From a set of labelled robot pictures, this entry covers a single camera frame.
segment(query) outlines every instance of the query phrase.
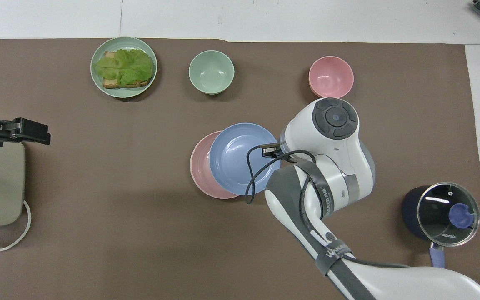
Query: green lettuce leaf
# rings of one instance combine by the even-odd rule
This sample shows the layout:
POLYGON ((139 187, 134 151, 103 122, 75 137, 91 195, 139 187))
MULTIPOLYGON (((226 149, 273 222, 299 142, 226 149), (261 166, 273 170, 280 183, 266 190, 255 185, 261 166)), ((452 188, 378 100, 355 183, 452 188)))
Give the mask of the green lettuce leaf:
POLYGON ((99 76, 107 80, 116 78, 121 85, 146 81, 153 74, 151 58, 140 49, 120 49, 114 53, 114 58, 102 57, 93 68, 99 76))

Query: bread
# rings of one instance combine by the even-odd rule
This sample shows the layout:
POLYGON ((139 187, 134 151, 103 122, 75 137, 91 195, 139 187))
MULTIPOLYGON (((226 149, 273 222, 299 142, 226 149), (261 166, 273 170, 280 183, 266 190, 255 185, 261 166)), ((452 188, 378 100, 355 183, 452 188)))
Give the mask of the bread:
MULTIPOLYGON (((105 51, 105 57, 110 57, 110 58, 114 58, 114 52, 108 52, 108 51, 105 51)), ((126 84, 126 85, 120 85, 118 84, 118 79, 114 78, 112 80, 107 80, 105 78, 103 78, 103 87, 105 87, 106 89, 130 89, 130 88, 139 88, 139 87, 145 87, 146 85, 149 84, 149 82, 151 81, 151 78, 149 78, 148 80, 146 81, 138 81, 138 82, 135 82, 133 84, 126 84)))

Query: plate with sandwich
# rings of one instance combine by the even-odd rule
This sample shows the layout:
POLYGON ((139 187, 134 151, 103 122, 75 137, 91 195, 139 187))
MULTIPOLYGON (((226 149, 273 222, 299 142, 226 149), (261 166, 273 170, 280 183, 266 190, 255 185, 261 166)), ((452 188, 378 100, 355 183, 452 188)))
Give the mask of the plate with sandwich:
POLYGON ((157 58, 145 42, 132 37, 116 37, 95 50, 90 74, 105 94, 118 98, 134 97, 153 83, 157 58))

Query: sandwich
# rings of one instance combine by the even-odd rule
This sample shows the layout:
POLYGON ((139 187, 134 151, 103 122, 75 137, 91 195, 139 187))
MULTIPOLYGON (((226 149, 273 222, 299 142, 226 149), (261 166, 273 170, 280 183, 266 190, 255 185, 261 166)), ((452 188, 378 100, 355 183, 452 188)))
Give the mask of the sandwich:
POLYGON ((106 89, 145 87, 153 74, 151 58, 140 49, 105 51, 105 56, 93 67, 103 77, 103 87, 106 89))

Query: pink plate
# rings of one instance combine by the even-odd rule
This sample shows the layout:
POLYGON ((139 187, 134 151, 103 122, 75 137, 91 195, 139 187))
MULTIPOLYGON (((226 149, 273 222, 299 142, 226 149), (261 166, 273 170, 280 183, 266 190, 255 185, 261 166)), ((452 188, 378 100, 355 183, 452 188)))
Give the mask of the pink plate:
POLYGON ((318 59, 308 73, 310 89, 318 97, 343 97, 351 91, 353 81, 353 70, 349 64, 335 56, 318 59))
POLYGON ((208 161, 212 143, 220 132, 213 132, 197 143, 190 157, 190 173, 196 186, 205 194, 218 199, 231 199, 238 195, 227 192, 216 182, 208 161))

